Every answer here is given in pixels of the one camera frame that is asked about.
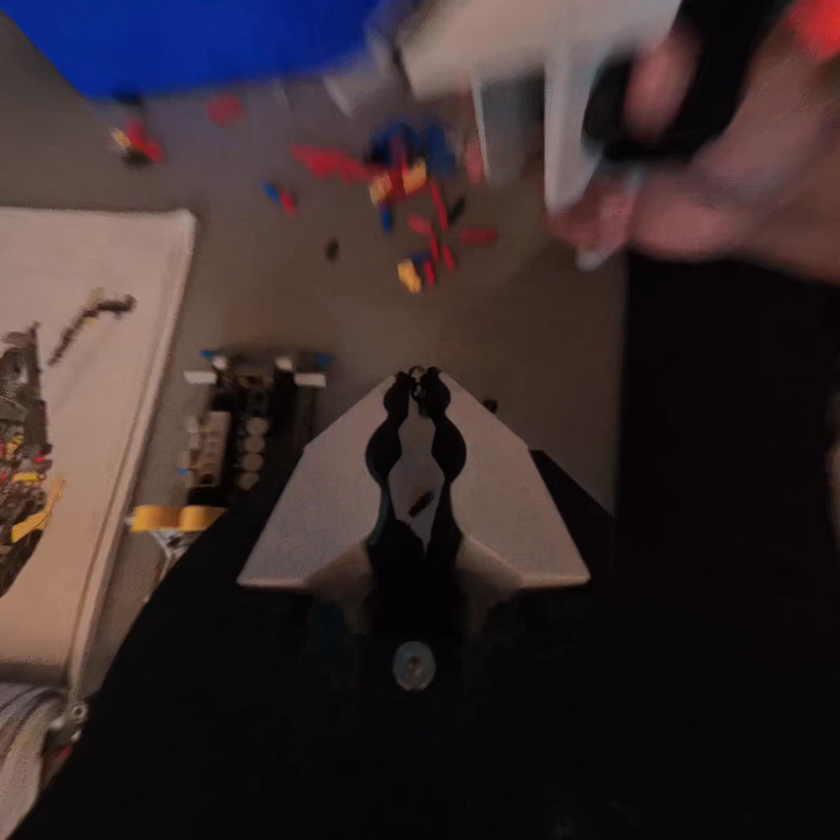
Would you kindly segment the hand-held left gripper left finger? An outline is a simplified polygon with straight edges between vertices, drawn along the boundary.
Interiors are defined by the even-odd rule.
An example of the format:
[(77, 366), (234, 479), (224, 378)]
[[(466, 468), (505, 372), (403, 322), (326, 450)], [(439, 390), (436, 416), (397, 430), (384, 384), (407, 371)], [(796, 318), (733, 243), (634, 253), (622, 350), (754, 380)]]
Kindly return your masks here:
[(354, 631), (370, 629), (369, 548), (393, 513), (389, 476), (410, 400), (408, 375), (389, 376), (304, 448), (239, 586), (313, 595), (339, 606)]

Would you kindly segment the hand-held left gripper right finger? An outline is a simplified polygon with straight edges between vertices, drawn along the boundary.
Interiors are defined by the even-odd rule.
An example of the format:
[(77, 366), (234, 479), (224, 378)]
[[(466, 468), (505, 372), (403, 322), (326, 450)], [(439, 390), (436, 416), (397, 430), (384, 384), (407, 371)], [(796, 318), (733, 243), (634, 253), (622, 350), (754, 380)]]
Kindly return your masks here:
[(494, 607), (522, 592), (588, 585), (590, 571), (524, 441), (437, 368), (423, 375), (423, 408), (444, 476), (433, 540), (447, 545), (465, 627), (480, 630)]

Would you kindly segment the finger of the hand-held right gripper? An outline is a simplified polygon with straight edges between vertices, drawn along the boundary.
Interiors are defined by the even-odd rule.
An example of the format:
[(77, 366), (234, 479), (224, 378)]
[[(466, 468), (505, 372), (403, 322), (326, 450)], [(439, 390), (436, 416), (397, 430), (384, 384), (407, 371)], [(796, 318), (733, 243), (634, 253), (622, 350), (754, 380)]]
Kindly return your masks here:
[(664, 35), (671, 1), (428, 2), (399, 34), (399, 54), (418, 100), (541, 68), (557, 48)]

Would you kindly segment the lego car chassis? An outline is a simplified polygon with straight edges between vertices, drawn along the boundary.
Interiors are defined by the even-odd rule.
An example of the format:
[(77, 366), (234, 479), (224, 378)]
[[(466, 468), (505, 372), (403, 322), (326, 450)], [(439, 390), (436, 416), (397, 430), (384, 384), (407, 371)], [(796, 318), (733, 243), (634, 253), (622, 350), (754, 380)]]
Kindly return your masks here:
[(126, 521), (132, 535), (152, 538), (161, 551), (153, 588), (242, 496), (297, 463), (313, 438), (317, 393), (333, 366), (333, 356), (321, 352), (199, 354), (203, 365), (183, 374), (204, 394), (186, 419), (178, 469), (184, 501), (140, 505)]

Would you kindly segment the pile of red blue lego pins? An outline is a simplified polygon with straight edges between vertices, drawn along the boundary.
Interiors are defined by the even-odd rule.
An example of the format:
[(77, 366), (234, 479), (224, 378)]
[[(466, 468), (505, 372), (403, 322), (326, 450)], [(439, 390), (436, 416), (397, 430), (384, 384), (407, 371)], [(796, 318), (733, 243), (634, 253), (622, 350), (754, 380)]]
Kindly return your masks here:
[[(143, 100), (123, 95), (117, 104), (128, 108), (129, 115), (116, 128), (109, 129), (108, 135), (125, 163), (164, 163), (163, 147), (151, 134), (144, 117)], [(206, 104), (206, 115), (218, 128), (234, 124), (244, 114), (244, 103), (233, 94)], [(435, 288), (438, 266), (443, 265), (449, 272), (457, 269), (456, 254), (448, 238), (453, 230), (457, 244), (462, 246), (485, 247), (499, 239), (497, 226), (460, 224), (466, 196), (447, 202), (439, 176), (445, 173), (452, 157), (445, 133), (438, 126), (417, 131), (408, 123), (394, 123), (374, 137), (367, 157), (353, 156), (340, 148), (299, 143), (289, 151), (292, 159), (316, 179), (341, 182), (348, 187), (363, 184), (379, 214), (382, 232), (387, 235), (394, 229), (397, 204), (426, 193), (430, 196), (434, 219), (414, 212), (406, 218), (409, 230), (423, 238), (425, 250), (405, 257), (396, 266), (400, 285), (412, 295)], [(298, 200), (291, 190), (275, 182), (263, 182), (262, 191), (285, 214), (293, 216), (298, 211)]]

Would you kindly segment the lego instruction booklet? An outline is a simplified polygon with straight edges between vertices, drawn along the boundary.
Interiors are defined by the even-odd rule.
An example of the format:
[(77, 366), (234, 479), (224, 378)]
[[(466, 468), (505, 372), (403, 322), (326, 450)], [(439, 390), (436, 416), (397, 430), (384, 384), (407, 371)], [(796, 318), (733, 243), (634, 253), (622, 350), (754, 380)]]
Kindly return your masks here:
[(82, 685), (193, 262), (185, 209), (2, 207), (2, 838)]

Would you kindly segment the blue plastic bin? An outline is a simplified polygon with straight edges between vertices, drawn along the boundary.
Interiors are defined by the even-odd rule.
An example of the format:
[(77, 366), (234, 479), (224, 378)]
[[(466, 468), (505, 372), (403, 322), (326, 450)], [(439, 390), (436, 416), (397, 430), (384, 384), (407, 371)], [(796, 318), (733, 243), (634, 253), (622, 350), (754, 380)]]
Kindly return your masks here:
[(82, 96), (173, 95), (349, 63), (392, 2), (2, 1)]

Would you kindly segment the person's right hand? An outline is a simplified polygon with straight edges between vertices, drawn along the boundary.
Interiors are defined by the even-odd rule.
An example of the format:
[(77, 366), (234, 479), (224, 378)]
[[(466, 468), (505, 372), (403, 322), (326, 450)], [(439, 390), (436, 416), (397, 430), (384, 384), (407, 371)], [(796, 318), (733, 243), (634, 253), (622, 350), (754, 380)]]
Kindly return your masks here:
[(838, 57), (809, 60), (786, 27), (766, 35), (719, 137), (638, 187), (593, 183), (552, 215), (564, 243), (624, 247), (675, 262), (745, 259), (805, 280), (839, 281)]

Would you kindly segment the orange traffic cone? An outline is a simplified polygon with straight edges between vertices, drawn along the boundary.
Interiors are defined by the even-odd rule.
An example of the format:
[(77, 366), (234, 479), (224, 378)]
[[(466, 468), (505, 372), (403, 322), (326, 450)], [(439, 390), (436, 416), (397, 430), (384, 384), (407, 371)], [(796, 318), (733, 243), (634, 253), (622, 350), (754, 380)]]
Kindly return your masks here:
[(839, 1), (795, 1), (786, 27), (809, 60), (821, 64), (839, 54)]

